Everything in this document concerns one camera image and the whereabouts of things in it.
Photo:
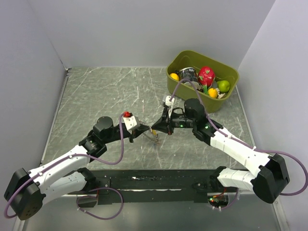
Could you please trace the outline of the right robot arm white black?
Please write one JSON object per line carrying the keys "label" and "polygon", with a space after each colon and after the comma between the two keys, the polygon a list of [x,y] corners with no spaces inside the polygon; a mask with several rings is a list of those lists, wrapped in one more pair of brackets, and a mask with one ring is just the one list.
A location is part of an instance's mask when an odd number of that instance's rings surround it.
{"label": "right robot arm white black", "polygon": [[172,103],[164,103],[162,116],[152,125],[153,130],[171,135],[175,128],[190,128],[198,140],[223,151],[246,168],[217,168],[210,180],[214,191],[235,187],[253,191],[262,201],[274,203],[289,183],[283,157],[260,153],[242,144],[225,127],[206,117],[205,108],[198,99],[186,100],[180,114],[175,113],[172,106]]}

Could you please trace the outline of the metal disc keyring with rings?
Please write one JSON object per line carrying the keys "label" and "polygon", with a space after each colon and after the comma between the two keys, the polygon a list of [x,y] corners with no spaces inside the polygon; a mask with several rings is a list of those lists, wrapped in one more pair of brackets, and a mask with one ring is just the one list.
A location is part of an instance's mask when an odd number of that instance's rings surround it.
{"label": "metal disc keyring with rings", "polygon": [[160,145],[160,143],[161,143],[161,138],[160,138],[160,136],[159,136],[159,132],[155,130],[155,131],[156,131],[156,135],[153,135],[153,134],[151,133],[151,130],[152,130],[152,128],[150,128],[150,130],[146,131],[146,132],[143,133],[142,135],[143,135],[145,138],[147,138],[149,141],[151,141],[152,144],[153,144],[154,146]]}

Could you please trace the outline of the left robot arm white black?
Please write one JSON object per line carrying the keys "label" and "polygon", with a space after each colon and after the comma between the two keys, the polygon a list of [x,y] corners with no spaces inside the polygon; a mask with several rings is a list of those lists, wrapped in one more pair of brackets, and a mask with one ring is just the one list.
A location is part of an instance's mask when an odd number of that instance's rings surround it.
{"label": "left robot arm white black", "polygon": [[7,201],[4,216],[26,220],[43,205],[64,194],[92,192],[95,179],[86,165],[94,160],[117,165],[122,161],[123,153],[115,162],[100,159],[107,151],[106,145],[114,141],[123,143],[125,138],[133,142],[149,129],[132,114],[121,114],[117,126],[113,124],[112,118],[100,117],[88,135],[64,155],[30,171],[20,168],[13,173],[4,194]]}

